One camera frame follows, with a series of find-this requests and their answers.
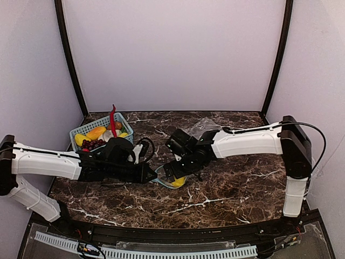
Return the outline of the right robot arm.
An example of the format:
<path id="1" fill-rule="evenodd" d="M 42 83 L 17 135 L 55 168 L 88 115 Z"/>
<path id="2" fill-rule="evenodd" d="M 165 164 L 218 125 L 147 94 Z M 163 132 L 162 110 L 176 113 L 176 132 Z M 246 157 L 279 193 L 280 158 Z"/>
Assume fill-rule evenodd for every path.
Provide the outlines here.
<path id="1" fill-rule="evenodd" d="M 174 181 L 198 173 L 217 159 L 249 154 L 281 155 L 287 177 L 282 214 L 295 218 L 301 213 L 312 173 L 318 166 L 312 161 L 312 143 L 303 127 L 317 129 L 314 125 L 297 122 L 290 115 L 262 127 L 205 131 L 198 139 L 177 129 L 165 143 L 175 160 L 162 169 L 165 176 Z"/>

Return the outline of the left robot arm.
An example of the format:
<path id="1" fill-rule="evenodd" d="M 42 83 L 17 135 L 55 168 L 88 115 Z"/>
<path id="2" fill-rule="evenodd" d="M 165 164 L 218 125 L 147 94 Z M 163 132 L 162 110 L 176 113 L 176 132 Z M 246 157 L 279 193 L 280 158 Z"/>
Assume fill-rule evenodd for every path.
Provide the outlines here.
<path id="1" fill-rule="evenodd" d="M 94 151 L 58 152 L 33 148 L 6 135 L 1 142 L 1 195 L 11 197 L 47 222 L 68 218 L 68 210 L 24 179 L 25 174 L 55 176 L 81 182 L 116 179 L 125 183 L 148 183 L 157 173 L 148 164 L 148 138 L 133 145 L 125 138 L 110 138 Z"/>

